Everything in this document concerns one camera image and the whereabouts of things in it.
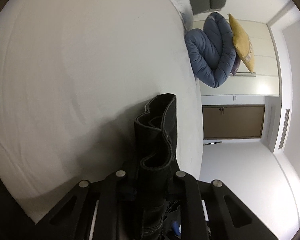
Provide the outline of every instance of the wooden door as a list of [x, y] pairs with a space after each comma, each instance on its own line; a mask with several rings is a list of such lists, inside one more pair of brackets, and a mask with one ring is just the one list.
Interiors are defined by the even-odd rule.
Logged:
[[202, 106], [204, 139], [261, 138], [265, 105]]

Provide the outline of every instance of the yellow cushion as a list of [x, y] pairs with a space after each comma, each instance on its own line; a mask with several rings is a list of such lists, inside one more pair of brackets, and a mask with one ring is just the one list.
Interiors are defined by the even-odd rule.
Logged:
[[246, 65], [247, 69], [253, 73], [254, 70], [254, 53], [252, 44], [249, 40], [248, 34], [245, 32], [245, 30], [242, 28], [242, 26], [238, 23], [234, 17], [229, 14], [229, 21], [230, 26], [233, 32], [233, 44], [234, 47], [240, 57], [240, 59], [243, 61], [243, 63]]

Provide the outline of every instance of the metal screw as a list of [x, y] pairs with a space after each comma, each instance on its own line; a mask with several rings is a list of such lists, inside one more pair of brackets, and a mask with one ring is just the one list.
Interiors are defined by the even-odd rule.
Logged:
[[117, 171], [117, 172], [115, 173], [115, 175], [116, 175], [117, 177], [124, 177], [124, 176], [126, 175], [126, 172], [125, 172], [125, 171]]
[[186, 173], [184, 171], [177, 171], [176, 172], [176, 176], [179, 177], [179, 178], [182, 178], [186, 175]]
[[80, 187], [87, 187], [89, 186], [89, 182], [87, 180], [82, 180], [79, 182]]
[[212, 182], [212, 184], [215, 186], [215, 187], [221, 187], [222, 186], [222, 182], [220, 180], [214, 180]]

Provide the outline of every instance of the blue object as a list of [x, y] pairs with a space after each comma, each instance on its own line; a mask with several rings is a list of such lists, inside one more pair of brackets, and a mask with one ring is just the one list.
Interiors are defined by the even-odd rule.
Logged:
[[228, 78], [236, 57], [230, 24], [213, 12], [203, 30], [190, 30], [185, 36], [194, 75], [210, 87], [221, 86]]
[[181, 236], [181, 233], [179, 232], [179, 223], [177, 221], [172, 221], [171, 222], [171, 227], [173, 229], [173, 232], [176, 236]]

